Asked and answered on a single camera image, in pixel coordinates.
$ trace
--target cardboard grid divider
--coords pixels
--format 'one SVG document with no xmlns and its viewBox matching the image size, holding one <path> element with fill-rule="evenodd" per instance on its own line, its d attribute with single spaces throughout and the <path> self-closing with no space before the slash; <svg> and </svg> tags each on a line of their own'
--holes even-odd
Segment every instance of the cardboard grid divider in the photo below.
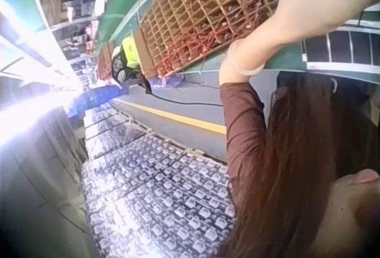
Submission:
<svg viewBox="0 0 380 258">
<path fill-rule="evenodd" d="M 141 20 L 146 77 L 171 75 L 248 35 L 278 0 L 155 0 Z"/>
</svg>

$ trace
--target yellow safety vest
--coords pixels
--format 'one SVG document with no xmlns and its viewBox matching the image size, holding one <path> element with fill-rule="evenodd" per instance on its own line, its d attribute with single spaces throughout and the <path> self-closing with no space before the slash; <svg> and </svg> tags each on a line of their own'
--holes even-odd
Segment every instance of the yellow safety vest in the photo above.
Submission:
<svg viewBox="0 0 380 258">
<path fill-rule="evenodd" d="M 137 68 L 140 65 L 140 62 L 138 60 L 137 49 L 133 37 L 128 36 L 124 38 L 124 40 L 122 41 L 122 46 L 126 60 L 128 61 L 128 67 Z"/>
</svg>

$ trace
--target black cable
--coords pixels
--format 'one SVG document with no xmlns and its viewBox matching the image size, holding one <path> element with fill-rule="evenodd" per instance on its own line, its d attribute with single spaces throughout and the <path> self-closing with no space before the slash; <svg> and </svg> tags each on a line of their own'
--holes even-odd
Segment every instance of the black cable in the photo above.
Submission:
<svg viewBox="0 0 380 258">
<path fill-rule="evenodd" d="M 171 103 L 176 103 L 178 105 L 208 105 L 208 106 L 218 106 L 218 107 L 223 107 L 223 105 L 219 105 L 217 103 L 205 103 L 205 102 L 177 102 L 175 100 L 171 99 L 165 99 L 163 97 L 157 96 L 152 92 L 152 87 L 150 86 L 149 81 L 143 77 L 142 78 L 142 83 L 141 85 L 145 88 L 145 93 L 147 95 L 154 96 L 156 99 L 164 100 L 165 102 L 171 102 Z"/>
<path fill-rule="evenodd" d="M 208 105 L 208 106 L 218 106 L 223 107 L 223 105 L 219 105 L 217 103 L 205 103 L 205 102 L 177 102 L 175 100 L 171 99 L 165 99 L 163 97 L 157 96 L 154 93 L 150 94 L 151 96 L 154 96 L 156 99 L 164 100 L 165 102 L 171 102 L 171 103 L 177 103 L 178 105 Z"/>
<path fill-rule="evenodd" d="M 364 14 L 364 10 L 360 13 L 359 21 L 357 22 L 358 27 L 360 26 L 360 22 L 362 22 L 363 14 Z"/>
<path fill-rule="evenodd" d="M 199 85 L 200 87 L 209 87 L 209 88 L 214 89 L 214 90 L 218 90 L 218 89 L 219 89 L 219 87 L 214 87 L 214 86 L 211 86 L 211 85 L 205 84 L 204 82 L 188 81 L 188 80 L 186 80 L 186 79 L 184 79 L 184 82 L 185 82 L 185 83 L 189 83 L 189 84 L 197 84 L 197 85 Z"/>
</svg>

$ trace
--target gray floor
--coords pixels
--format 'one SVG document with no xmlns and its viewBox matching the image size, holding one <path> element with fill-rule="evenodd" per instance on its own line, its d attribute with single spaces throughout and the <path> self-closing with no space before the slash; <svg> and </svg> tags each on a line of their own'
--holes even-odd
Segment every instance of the gray floor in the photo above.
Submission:
<svg viewBox="0 0 380 258">
<path fill-rule="evenodd" d="M 266 116 L 269 112 L 271 94 L 276 87 L 277 74 L 278 73 L 274 71 L 263 71 L 251 80 L 251 84 L 257 90 L 261 100 L 265 104 L 264 113 Z M 186 82 L 177 89 L 156 90 L 154 93 L 166 99 L 179 102 L 221 104 L 218 87 L 218 73 L 191 74 L 186 75 Z M 122 96 L 120 99 L 174 114 L 224 125 L 222 107 L 178 105 L 165 102 L 146 95 L 144 90 L 140 87 L 133 87 L 130 95 Z M 170 137 L 188 147 L 203 150 L 208 155 L 217 159 L 226 160 L 226 139 L 222 134 L 162 118 L 149 112 L 130 107 L 120 101 L 114 102 L 113 104 L 121 111 L 130 114 L 136 120 L 164 136 Z"/>
<path fill-rule="evenodd" d="M 121 102 L 114 101 L 112 105 L 166 137 L 226 161 L 226 138 L 223 134 L 172 121 Z"/>
<path fill-rule="evenodd" d="M 258 92 L 261 101 L 265 104 L 264 114 L 269 113 L 272 92 L 276 89 L 276 71 L 263 71 L 256 77 L 252 77 L 251 84 Z M 155 90 L 156 95 L 178 102 L 203 102 L 218 103 L 219 97 L 219 75 L 217 72 L 186 75 L 186 82 L 177 89 Z M 140 87 L 133 87 L 130 95 L 122 96 L 121 99 L 128 102 L 138 103 L 162 111 L 171 112 L 186 117 L 191 117 L 215 124 L 224 124 L 223 109 L 217 106 L 203 105 L 178 105 L 165 102 L 146 95 Z"/>
</svg>

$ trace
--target woman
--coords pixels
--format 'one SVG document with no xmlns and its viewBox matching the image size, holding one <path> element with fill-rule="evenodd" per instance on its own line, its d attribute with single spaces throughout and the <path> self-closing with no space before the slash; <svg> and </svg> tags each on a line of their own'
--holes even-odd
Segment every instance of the woman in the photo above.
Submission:
<svg viewBox="0 0 380 258">
<path fill-rule="evenodd" d="M 377 1 L 280 0 L 273 17 L 230 48 L 220 93 L 236 225 L 219 256 L 351 257 L 376 229 L 373 126 L 330 78 L 303 74 L 275 92 L 266 128 L 249 78 L 286 44 L 331 32 Z"/>
</svg>

